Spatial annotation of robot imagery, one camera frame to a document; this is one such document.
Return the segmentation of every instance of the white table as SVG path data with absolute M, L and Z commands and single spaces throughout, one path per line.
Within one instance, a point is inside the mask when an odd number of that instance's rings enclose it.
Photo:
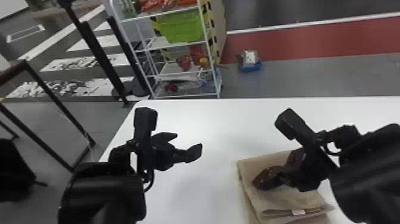
M 315 131 L 356 124 L 365 133 L 400 123 L 400 97 L 141 101 L 127 116 L 101 161 L 107 160 L 113 147 L 133 137 L 133 116 L 138 107 L 157 110 L 154 133 L 178 133 L 172 142 L 177 148 L 200 142 L 204 146 L 198 161 L 156 172 L 155 184 L 146 193 L 148 214 L 142 222 L 151 224 L 248 223 L 236 162 L 299 147 L 274 127 L 276 117 L 288 107 Z M 319 191 L 337 206 L 328 181 Z M 315 223 L 352 223 L 339 208 L 327 219 Z

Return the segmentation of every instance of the folded towel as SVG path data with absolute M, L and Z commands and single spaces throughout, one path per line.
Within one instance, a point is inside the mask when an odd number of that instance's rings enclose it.
M 253 186 L 252 180 L 261 171 L 270 166 L 284 165 L 289 154 L 290 151 L 284 151 L 238 161 L 239 180 L 251 224 L 285 224 L 333 210 L 318 191 L 299 192 L 285 185 L 271 191 L 260 191 Z

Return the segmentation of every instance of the black metal pole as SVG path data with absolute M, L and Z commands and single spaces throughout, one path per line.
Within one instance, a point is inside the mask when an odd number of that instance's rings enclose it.
M 28 64 L 27 61 L 24 61 L 26 64 L 26 70 L 32 76 L 32 78 L 39 84 L 40 87 L 46 92 L 46 94 L 53 100 L 53 102 L 57 105 L 57 107 L 67 116 L 67 118 L 75 125 L 75 127 L 79 130 L 79 132 L 89 141 L 89 145 L 92 147 L 96 145 L 96 142 L 92 139 L 87 131 L 82 127 L 82 125 L 76 120 L 76 118 L 71 114 L 71 112 L 62 104 L 62 102 L 54 95 L 54 93 L 48 88 L 45 82 L 40 78 L 40 76 L 32 69 L 32 67 Z
M 110 63 L 110 60 L 102 49 L 100 43 L 98 42 L 95 34 L 93 33 L 93 30 L 90 28 L 89 23 L 87 21 L 82 23 L 79 22 L 79 19 L 76 17 L 74 11 L 72 10 L 71 4 L 60 3 L 60 5 L 66 10 L 67 14 L 70 16 L 72 22 L 75 24 L 82 38 L 85 40 L 86 44 L 93 52 L 93 55 L 96 57 L 98 63 L 103 68 L 105 75 L 109 78 L 110 82 L 114 86 L 119 97 L 122 99 L 125 105 L 129 105 L 129 102 L 126 99 L 127 91 L 122 84 L 121 79 L 118 77 L 117 72 L 114 70 L 113 65 Z
M 33 131 L 31 131 L 18 117 L 16 117 L 10 110 L 8 110 L 2 103 L 0 103 L 0 111 L 10 119 L 18 128 L 20 128 L 27 136 L 32 138 L 35 143 L 40 145 L 51 157 L 65 167 L 69 172 L 74 172 L 74 168 L 70 166 L 63 158 L 61 158 L 49 145 L 43 142 Z
M 132 50 L 129 48 L 129 45 L 121 34 L 120 29 L 118 28 L 117 22 L 115 21 L 115 18 L 113 16 L 107 17 L 107 22 L 114 31 L 115 36 L 117 37 L 118 42 L 120 43 L 120 46 L 122 50 L 125 53 L 126 58 L 129 61 L 130 66 L 133 69 L 133 72 L 135 74 L 135 79 L 139 82 L 140 86 L 135 86 L 136 88 L 142 88 L 142 92 L 144 95 L 141 95 L 141 97 L 144 97 L 146 95 L 149 95 L 149 88 L 146 83 L 145 78 L 142 76 L 142 72 L 139 70 L 139 67 L 136 65 L 136 60 L 135 57 L 132 53 Z
M 8 133 L 10 133 L 12 135 L 12 138 L 11 138 L 12 141 L 16 138 L 19 138 L 19 136 L 10 127 L 8 127 L 5 123 L 3 123 L 1 120 L 0 120 L 0 126 L 2 126 Z

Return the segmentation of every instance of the green basket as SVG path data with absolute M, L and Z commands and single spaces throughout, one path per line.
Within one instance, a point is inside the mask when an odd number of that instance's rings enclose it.
M 198 10 L 159 16 L 157 22 L 169 43 L 204 41 Z

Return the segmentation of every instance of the small box on floor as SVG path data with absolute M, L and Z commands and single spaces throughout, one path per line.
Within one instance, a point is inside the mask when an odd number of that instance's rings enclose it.
M 239 70 L 242 72 L 257 71 L 262 67 L 257 51 L 244 51 L 236 58 L 239 62 Z

